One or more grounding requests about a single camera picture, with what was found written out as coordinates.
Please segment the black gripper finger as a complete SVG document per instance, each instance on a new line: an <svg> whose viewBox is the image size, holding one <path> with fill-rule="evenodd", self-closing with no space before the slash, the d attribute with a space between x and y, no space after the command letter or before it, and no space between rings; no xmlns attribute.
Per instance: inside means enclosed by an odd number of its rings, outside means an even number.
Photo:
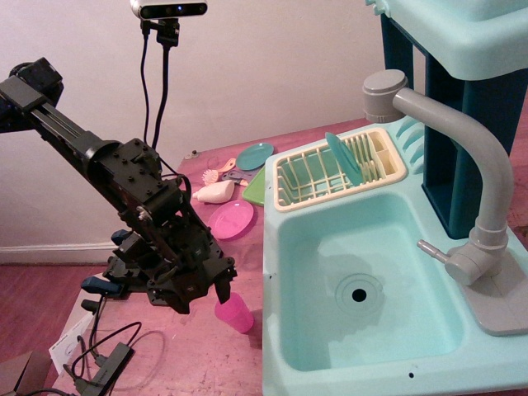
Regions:
<svg viewBox="0 0 528 396"><path fill-rule="evenodd" d="M221 304L225 304L230 299L231 281L232 278L230 276L221 276L214 281L218 301Z"/></svg>
<svg viewBox="0 0 528 396"><path fill-rule="evenodd" d="M191 311L190 303L192 299L182 298L179 295L171 297L171 307L179 314L189 314Z"/></svg>

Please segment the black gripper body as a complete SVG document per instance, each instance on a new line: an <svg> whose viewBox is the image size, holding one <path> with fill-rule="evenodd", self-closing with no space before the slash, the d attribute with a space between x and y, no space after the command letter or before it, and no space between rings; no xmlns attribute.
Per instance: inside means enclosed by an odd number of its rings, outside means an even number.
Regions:
<svg viewBox="0 0 528 396"><path fill-rule="evenodd" d="M204 297L217 278L236 276L235 260L223 254L210 228L195 215L174 215L159 227L148 220L146 235L163 259L148 276L182 298Z"/></svg>

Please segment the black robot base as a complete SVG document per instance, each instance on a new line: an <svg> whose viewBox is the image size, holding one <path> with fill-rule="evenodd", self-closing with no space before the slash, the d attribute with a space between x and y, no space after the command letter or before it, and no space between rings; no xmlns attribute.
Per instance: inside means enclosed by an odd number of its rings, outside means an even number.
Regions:
<svg viewBox="0 0 528 396"><path fill-rule="evenodd" d="M111 241L116 245L112 255L107 260L107 268L103 276L116 284L123 285L125 292L145 293L151 305L171 307L171 297L175 295L170 290L156 285L144 272L141 264L158 264L156 252L134 231L121 229L111 235Z"/></svg>

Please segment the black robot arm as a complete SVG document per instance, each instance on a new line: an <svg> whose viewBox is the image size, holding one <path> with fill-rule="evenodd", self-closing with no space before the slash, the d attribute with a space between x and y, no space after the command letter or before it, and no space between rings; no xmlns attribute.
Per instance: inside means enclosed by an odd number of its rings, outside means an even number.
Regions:
<svg viewBox="0 0 528 396"><path fill-rule="evenodd" d="M188 314L191 301L210 288L226 303L235 260L223 254L191 206L188 179L163 179L161 158L139 139L103 140L75 124L56 109L63 89L47 59L17 65L1 83L1 131L36 130L129 227L104 277L180 314Z"/></svg>

